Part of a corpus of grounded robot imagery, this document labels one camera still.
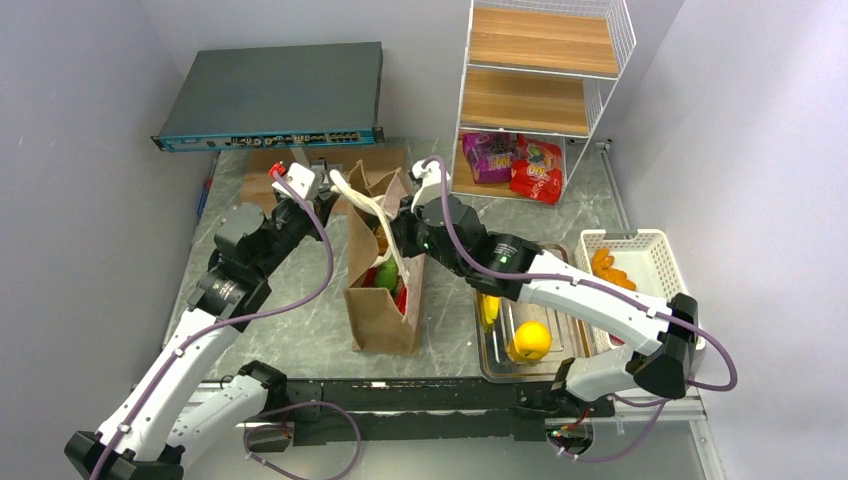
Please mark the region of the green leafy vegetable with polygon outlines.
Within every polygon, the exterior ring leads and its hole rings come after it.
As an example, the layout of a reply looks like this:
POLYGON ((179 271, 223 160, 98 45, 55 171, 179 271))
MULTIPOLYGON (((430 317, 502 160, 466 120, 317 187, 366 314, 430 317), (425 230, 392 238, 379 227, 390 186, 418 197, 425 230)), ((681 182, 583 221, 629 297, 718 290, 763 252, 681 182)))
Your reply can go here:
POLYGON ((393 257, 390 257, 385 263, 376 268, 374 285, 377 288, 384 288, 390 292, 397 289, 400 273, 399 267, 393 257))

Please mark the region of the brown burlap grocery bag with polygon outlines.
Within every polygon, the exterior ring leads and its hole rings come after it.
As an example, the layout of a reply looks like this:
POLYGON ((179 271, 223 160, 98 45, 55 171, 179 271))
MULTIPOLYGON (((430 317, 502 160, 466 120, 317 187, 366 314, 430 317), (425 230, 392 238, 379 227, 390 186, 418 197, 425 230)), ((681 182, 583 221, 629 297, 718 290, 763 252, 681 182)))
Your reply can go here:
POLYGON ((425 258, 397 258, 386 222, 348 202, 347 286, 355 351, 415 355, 419 349, 425 258))

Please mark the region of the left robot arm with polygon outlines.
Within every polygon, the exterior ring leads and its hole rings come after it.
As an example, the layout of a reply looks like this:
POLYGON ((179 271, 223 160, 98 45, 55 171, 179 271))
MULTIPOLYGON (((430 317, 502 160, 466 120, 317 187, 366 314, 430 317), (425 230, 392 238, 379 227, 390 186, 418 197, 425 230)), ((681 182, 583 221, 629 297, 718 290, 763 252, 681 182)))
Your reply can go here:
POLYGON ((326 239, 323 229, 339 196, 326 190, 304 205, 283 194, 276 198, 270 213, 253 203, 227 212, 208 270, 150 370, 95 431, 70 438, 64 453, 83 478, 181 479, 237 424, 285 411, 286 375, 258 360, 201 405, 186 407, 270 295, 270 275, 304 238, 326 239))

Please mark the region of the orange snack bag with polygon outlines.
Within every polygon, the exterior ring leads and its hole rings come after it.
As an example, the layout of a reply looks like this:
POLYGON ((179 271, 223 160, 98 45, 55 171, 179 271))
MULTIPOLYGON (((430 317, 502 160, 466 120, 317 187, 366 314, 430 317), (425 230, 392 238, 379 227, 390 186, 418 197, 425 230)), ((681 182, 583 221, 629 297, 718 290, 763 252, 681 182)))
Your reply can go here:
POLYGON ((376 242, 377 242, 378 255, 379 256, 390 255, 391 251, 390 251, 390 245, 389 245, 388 237, 387 237, 386 232, 385 232, 382 225, 378 225, 374 229, 374 236, 375 236, 375 239, 376 239, 376 242))

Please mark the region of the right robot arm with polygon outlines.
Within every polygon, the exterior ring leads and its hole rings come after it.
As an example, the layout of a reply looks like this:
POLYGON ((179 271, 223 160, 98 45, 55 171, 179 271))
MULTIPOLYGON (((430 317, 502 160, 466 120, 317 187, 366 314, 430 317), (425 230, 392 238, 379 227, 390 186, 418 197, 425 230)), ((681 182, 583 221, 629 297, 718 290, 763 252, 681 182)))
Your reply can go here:
POLYGON ((665 399, 685 396, 696 343, 693 297, 666 300, 611 284, 532 241, 487 231, 477 212, 452 195, 423 206, 404 197, 391 231, 402 256, 424 254, 481 294, 562 312, 623 341, 561 363, 550 391, 560 413, 574 415, 588 402, 632 388, 665 399))

